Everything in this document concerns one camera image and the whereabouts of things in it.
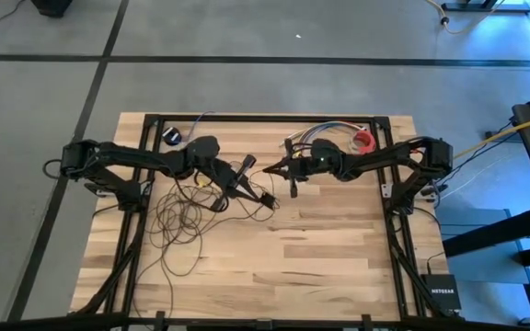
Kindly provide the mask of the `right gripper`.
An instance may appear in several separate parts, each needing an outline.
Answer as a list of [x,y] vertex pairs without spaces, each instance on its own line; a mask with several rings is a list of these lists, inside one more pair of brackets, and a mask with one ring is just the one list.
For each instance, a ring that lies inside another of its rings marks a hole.
[[263,172],[282,177],[290,182],[290,196],[298,195],[298,182],[323,173],[338,174],[343,166],[344,152],[326,139],[315,139],[311,144],[284,140],[285,160],[266,166]]

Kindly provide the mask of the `black Netgear box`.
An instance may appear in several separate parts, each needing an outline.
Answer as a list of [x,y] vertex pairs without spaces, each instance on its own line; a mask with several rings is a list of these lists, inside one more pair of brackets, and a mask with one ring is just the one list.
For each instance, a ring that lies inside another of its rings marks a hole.
[[461,310],[455,276],[450,274],[423,274],[421,276],[433,299],[448,311]]

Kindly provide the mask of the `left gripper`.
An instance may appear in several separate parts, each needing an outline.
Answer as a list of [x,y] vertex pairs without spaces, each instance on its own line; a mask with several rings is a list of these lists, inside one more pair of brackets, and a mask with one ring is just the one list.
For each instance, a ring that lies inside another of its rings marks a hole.
[[255,163],[256,158],[252,154],[245,157],[238,170],[234,170],[230,164],[221,159],[216,158],[212,161],[212,172],[208,177],[221,190],[222,194],[210,207],[211,211],[224,211],[226,209],[225,202],[228,199],[244,199],[267,206],[263,199],[271,198],[272,194],[261,184],[254,182],[245,175],[246,171]]

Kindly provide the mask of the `red tape dispenser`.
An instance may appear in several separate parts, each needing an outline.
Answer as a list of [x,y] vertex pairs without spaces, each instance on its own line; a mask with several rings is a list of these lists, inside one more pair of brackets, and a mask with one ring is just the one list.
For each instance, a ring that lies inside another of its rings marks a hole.
[[351,149],[357,154],[369,154],[376,149],[376,140],[368,130],[359,130],[350,140]]

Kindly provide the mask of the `black plastic spool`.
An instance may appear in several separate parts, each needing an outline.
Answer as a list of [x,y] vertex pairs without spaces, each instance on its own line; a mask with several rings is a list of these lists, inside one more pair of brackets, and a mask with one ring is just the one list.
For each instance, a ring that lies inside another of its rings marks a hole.
[[260,203],[268,209],[275,211],[278,207],[277,199],[270,193],[263,192],[259,198]]

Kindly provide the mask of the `black overhead gantry bar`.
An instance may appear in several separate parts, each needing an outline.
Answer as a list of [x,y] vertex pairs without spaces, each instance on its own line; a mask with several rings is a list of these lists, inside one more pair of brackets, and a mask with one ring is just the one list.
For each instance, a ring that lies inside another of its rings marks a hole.
[[127,314],[68,314],[12,322],[0,322],[0,331],[105,331],[149,326],[152,331],[167,331],[171,326],[200,328],[247,328],[250,331],[280,331],[281,329],[356,328],[360,331],[395,329],[396,331],[530,331],[529,327],[468,322],[459,318],[430,318],[406,316],[400,321],[374,321],[368,314],[353,321],[339,320],[275,320],[275,319],[185,319],[166,318],[162,312],[154,317],[130,317]]

